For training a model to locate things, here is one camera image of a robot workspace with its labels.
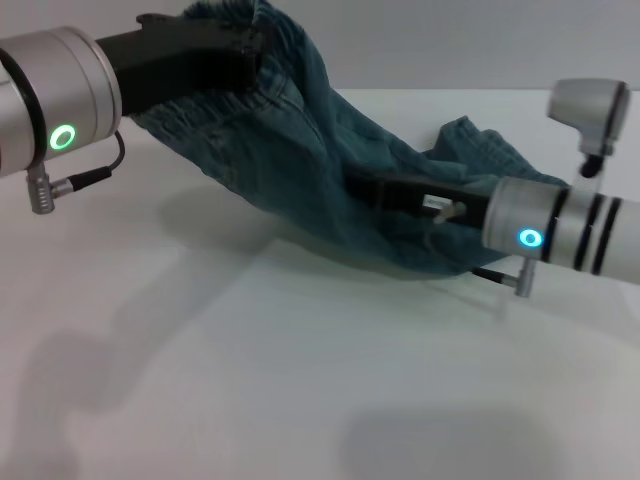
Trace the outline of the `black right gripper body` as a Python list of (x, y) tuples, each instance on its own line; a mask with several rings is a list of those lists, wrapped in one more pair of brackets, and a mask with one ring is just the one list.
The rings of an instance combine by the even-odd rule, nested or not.
[(425, 177), (387, 176), (380, 181), (378, 206), (436, 224), (453, 223), (481, 230), (490, 194), (466, 187), (435, 183)]

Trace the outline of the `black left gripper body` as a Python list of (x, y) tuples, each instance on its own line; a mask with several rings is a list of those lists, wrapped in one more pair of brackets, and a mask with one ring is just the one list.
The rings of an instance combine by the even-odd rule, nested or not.
[(142, 14), (136, 21), (139, 29), (97, 41), (114, 70), (124, 116), (194, 92), (220, 90), (215, 87), (215, 68), (224, 32), (248, 28), (160, 14)]

